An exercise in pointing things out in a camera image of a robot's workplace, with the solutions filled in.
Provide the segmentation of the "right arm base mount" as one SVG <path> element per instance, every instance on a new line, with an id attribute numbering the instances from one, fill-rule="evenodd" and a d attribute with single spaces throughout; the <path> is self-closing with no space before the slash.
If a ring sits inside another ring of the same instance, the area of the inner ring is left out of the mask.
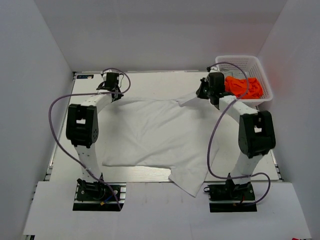
<path id="1" fill-rule="evenodd" d="M 235 184 L 227 179 L 223 184 L 209 184 L 203 188 L 208 194 L 211 213 L 257 212 L 256 197 L 252 183 Z"/>

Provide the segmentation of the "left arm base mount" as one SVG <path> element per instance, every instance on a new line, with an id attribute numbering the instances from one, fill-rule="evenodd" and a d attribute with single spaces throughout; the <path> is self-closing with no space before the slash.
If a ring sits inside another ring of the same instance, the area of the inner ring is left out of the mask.
<path id="1" fill-rule="evenodd" d="M 72 210 L 74 212 L 119 212 L 125 203 L 126 184 L 77 179 Z"/>

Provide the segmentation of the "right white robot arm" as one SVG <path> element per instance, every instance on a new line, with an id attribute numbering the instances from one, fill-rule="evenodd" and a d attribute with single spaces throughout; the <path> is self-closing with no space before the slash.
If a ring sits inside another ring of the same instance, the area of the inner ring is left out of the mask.
<path id="1" fill-rule="evenodd" d="M 220 111 L 220 116 L 213 128 L 207 148 L 207 166 L 210 166 L 210 150 L 213 138 L 224 115 L 238 123 L 238 147 L 240 154 L 233 170 L 227 177 L 218 179 L 231 180 L 225 188 L 226 195 L 236 200 L 244 193 L 244 187 L 254 176 L 259 161 L 276 146 L 276 137 L 272 115 L 269 111 L 258 111 L 225 89 L 225 77 L 221 72 L 210 72 L 200 79 L 196 97 L 209 100 Z"/>

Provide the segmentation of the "white t shirt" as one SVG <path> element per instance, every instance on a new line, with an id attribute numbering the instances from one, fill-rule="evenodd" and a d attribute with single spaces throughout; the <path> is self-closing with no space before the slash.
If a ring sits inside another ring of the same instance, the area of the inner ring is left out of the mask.
<path id="1" fill-rule="evenodd" d="M 195 197 L 219 150 L 209 143 L 218 116 L 207 100 L 192 93 L 118 100 L 98 115 L 102 165 L 169 169 L 169 179 Z"/>

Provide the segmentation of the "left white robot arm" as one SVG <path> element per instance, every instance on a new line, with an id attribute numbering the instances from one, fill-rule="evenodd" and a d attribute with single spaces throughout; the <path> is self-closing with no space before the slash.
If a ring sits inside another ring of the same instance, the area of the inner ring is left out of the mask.
<path id="1" fill-rule="evenodd" d="M 81 179 L 94 182 L 103 179 L 98 165 L 95 142 L 99 136 L 98 113 L 107 105 L 122 98 L 119 82 L 124 74 L 107 71 L 102 73 L 103 82 L 97 94 L 81 104 L 70 104 L 67 112 L 66 138 L 75 148 L 82 164 Z"/>

